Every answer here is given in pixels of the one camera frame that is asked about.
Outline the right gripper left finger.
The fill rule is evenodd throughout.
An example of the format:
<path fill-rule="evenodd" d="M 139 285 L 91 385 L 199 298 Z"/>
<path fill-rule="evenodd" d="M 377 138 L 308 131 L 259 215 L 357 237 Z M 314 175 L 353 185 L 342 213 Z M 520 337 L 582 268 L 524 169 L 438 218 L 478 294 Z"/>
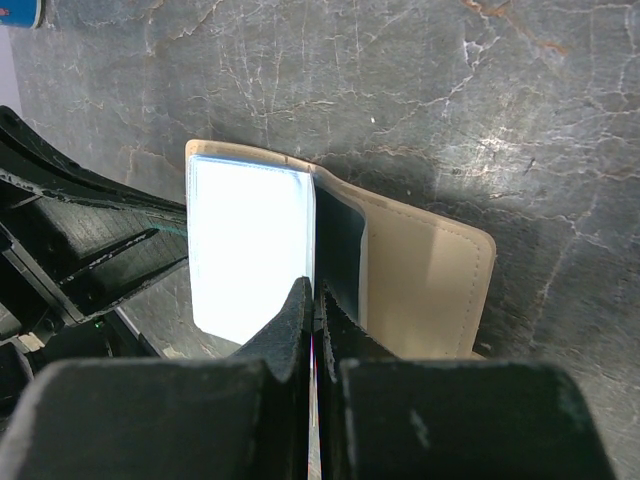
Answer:
<path fill-rule="evenodd" d="M 74 359 L 26 388 L 5 479 L 303 479 L 311 285 L 222 359 Z"/>

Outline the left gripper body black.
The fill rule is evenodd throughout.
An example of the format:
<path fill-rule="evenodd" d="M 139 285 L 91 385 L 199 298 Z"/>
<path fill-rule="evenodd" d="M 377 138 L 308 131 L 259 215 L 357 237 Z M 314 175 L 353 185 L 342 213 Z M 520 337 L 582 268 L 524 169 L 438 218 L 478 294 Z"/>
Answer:
<path fill-rule="evenodd" d="M 84 321 L 67 325 L 33 299 L 1 297 L 1 428 L 9 426 L 28 384 L 46 366 L 83 358 L 159 357 L 126 315 L 101 306 Z"/>

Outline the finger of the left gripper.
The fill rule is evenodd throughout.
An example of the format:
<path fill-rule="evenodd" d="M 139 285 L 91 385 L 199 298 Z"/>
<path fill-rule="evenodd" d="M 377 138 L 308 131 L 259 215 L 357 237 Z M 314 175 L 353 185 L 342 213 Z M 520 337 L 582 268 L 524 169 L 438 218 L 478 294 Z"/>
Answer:
<path fill-rule="evenodd" d="M 81 167 L 55 149 L 12 109 L 1 107 L 1 180 L 67 203 L 116 210 L 183 210 Z"/>
<path fill-rule="evenodd" d="M 183 266 L 186 209 L 1 192 L 1 303 L 24 328 L 99 316 Z"/>

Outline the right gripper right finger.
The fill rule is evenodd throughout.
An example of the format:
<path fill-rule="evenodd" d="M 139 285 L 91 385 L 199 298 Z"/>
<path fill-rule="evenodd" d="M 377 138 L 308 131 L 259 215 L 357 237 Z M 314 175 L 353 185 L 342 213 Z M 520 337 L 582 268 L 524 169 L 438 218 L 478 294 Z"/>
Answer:
<path fill-rule="evenodd" d="M 584 397 L 549 364 L 402 360 L 319 302 L 326 479 L 611 479 Z"/>

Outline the beige leather card holder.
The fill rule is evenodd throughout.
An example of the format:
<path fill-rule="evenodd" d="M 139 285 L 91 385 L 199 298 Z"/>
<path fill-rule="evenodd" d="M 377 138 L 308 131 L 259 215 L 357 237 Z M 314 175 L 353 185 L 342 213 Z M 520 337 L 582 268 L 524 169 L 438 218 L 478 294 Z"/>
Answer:
<path fill-rule="evenodd" d="M 496 256 L 493 238 L 474 227 L 373 193 L 327 169 L 240 144 L 190 140 L 185 159 L 231 159 L 289 167 L 364 217 L 360 255 L 361 325 L 404 359 L 472 359 Z"/>

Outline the white credit card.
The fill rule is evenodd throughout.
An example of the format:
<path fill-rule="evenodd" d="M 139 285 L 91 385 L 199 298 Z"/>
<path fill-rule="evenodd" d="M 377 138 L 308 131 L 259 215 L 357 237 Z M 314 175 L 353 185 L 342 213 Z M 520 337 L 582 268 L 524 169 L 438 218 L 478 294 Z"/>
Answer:
<path fill-rule="evenodd" d="M 244 344 L 280 312 L 298 278 L 314 277 L 313 177 L 213 154 L 186 163 L 194 322 Z"/>

